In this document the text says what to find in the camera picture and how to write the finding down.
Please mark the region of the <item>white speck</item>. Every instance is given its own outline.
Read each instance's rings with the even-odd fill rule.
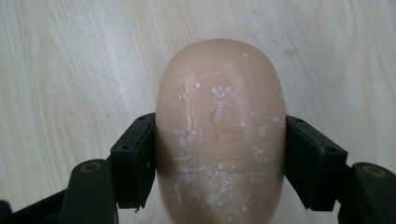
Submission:
[[[258,161],[258,162],[262,162],[262,159],[263,159],[263,157],[264,157],[264,149],[262,149],[262,148],[257,148],[257,147],[254,147],[253,148],[253,150],[254,150],[254,158]]]
[[[187,98],[187,96],[185,94],[182,94],[182,93],[179,94],[177,97],[178,97],[179,100]]]
[[[276,123],[279,123],[280,122],[280,118],[278,118],[276,116],[273,116],[273,121],[275,121]]]
[[[224,98],[226,95],[233,96],[233,88],[231,87],[219,86],[217,88],[213,88],[212,92],[219,98]]]
[[[213,206],[216,199],[217,197],[213,193],[210,193],[205,199],[205,202],[207,203],[207,205]]]
[[[267,127],[266,124],[262,125],[262,126],[259,128],[259,135],[260,135],[260,136],[265,136],[265,134],[267,133],[267,129],[268,129],[268,127]]]
[[[179,139],[178,143],[183,147],[191,147],[194,142],[194,136],[197,134],[196,131],[189,131],[187,134],[183,134]]]

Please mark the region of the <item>egg-shaped object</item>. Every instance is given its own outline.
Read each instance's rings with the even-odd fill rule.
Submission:
[[[286,115],[276,70],[249,44],[211,39],[168,64],[156,162],[176,224],[268,223],[283,183]]]

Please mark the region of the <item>white powder residue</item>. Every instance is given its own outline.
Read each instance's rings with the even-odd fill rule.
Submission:
[[[267,127],[267,125],[266,124],[264,124],[264,125],[262,125],[260,128],[259,128],[259,135],[260,136],[265,136],[266,134],[267,134],[267,129],[268,129],[268,127]]]
[[[224,98],[226,95],[233,96],[233,88],[231,87],[219,86],[217,88],[213,88],[212,92],[219,98]]]
[[[254,159],[256,159],[256,161],[258,162],[262,162],[262,160],[264,159],[264,152],[265,150],[262,148],[258,148],[258,147],[253,147],[252,148],[254,151]]]
[[[187,134],[183,133],[183,135],[178,139],[178,143],[184,148],[191,147],[196,134],[196,131],[189,131]]]
[[[187,96],[186,96],[185,94],[181,93],[181,94],[179,94],[179,95],[177,96],[177,98],[178,98],[179,100],[181,100],[181,99],[186,99]]]
[[[213,193],[210,193],[207,198],[205,199],[205,202],[207,203],[207,205],[209,206],[213,206],[213,204],[215,204],[215,201],[218,197],[216,197]]]
[[[248,211],[248,208],[247,208],[246,205],[243,205],[243,206],[242,206],[242,211],[244,211],[244,212],[247,212],[247,211]]]
[[[277,116],[273,116],[273,121],[279,124],[280,128],[285,128],[286,127],[286,121],[284,119],[280,119]]]

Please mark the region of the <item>wood grain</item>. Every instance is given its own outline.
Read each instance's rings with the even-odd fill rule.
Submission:
[[[245,41],[276,67],[288,113],[396,172],[396,3],[384,1],[0,1],[0,198],[14,211],[66,188],[155,110],[164,68],[208,38]],[[336,223],[290,184],[273,223]],[[169,223],[157,184],[120,223]]]

